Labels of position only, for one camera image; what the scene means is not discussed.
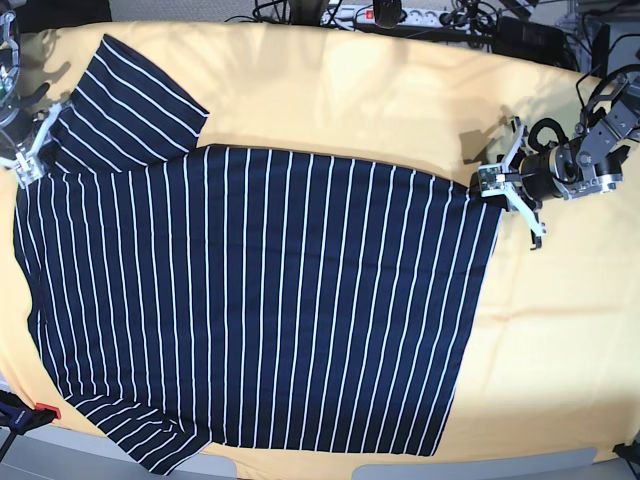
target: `red clamp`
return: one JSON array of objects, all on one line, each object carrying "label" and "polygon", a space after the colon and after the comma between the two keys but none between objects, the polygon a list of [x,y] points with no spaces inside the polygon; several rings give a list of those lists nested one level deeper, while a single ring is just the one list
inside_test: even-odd
[{"label": "red clamp", "polygon": [[56,419],[57,420],[60,420],[62,418],[62,415],[60,415],[60,409],[59,408],[52,407],[50,405],[45,405],[44,403],[36,403],[36,406],[35,406],[34,410],[39,410],[39,411],[49,410],[49,411],[54,412],[56,414]]}]

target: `yellow table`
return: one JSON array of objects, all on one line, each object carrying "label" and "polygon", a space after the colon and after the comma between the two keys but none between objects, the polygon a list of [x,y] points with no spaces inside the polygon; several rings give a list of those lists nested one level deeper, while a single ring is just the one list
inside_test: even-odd
[{"label": "yellow table", "polygon": [[[22,87],[76,85],[109,33],[163,68],[211,116],[200,144],[283,147],[392,162],[461,183],[517,114],[572,131],[577,75],[455,47],[265,25],[131,23],[40,34],[24,46]],[[585,89],[594,83],[585,82]],[[615,194],[552,201],[529,251],[505,215],[433,458],[211,445],[244,478],[346,479],[371,463],[461,462],[629,441],[640,427],[640,156]],[[13,255],[15,181],[0,174],[0,371],[25,401],[60,406],[59,426],[99,434],[66,405],[38,359],[27,283]]]}]

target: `shirt sleeve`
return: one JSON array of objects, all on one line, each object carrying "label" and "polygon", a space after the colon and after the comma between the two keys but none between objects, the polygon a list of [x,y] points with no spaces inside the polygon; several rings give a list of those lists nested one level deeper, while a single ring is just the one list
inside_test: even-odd
[{"label": "shirt sleeve", "polygon": [[196,148],[208,112],[165,72],[105,35],[52,129],[52,168],[120,173]]}]

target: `screw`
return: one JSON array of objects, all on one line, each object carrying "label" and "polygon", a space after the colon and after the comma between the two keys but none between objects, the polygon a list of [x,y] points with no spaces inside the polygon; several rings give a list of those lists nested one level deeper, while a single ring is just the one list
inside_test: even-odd
[{"label": "screw", "polygon": [[589,155],[587,152],[583,152],[578,157],[578,160],[580,161],[580,163],[583,163],[585,165],[590,165],[591,164],[591,155]]}]

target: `navy blue shirt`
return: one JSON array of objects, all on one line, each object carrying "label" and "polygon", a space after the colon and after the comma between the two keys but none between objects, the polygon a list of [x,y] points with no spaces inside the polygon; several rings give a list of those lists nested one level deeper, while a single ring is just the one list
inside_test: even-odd
[{"label": "navy blue shirt", "polygon": [[448,180],[212,145],[105,37],[17,197],[29,328],[61,395],[166,474],[210,442],[432,455],[500,210]]}]

